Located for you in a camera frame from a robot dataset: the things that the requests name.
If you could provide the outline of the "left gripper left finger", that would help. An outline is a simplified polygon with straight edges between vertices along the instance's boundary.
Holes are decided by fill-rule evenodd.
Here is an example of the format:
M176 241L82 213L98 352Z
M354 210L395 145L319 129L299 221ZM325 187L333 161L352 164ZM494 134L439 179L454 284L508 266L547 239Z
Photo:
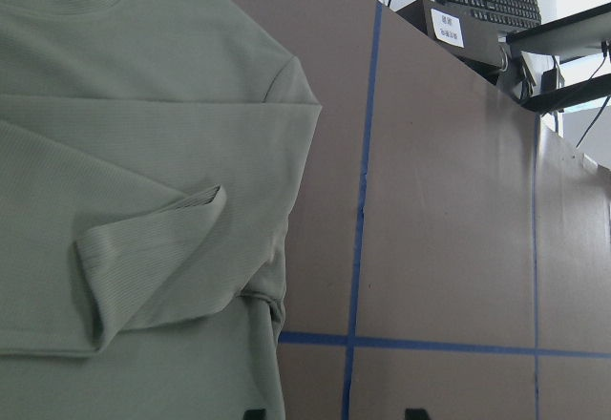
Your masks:
M243 414L243 420L265 420L266 409L248 409Z

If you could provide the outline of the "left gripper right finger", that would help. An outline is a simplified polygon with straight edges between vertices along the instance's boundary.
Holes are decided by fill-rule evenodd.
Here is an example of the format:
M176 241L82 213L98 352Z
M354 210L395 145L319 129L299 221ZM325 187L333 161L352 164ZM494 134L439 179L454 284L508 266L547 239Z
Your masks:
M426 409L407 408L405 409L405 420L429 420L429 414Z

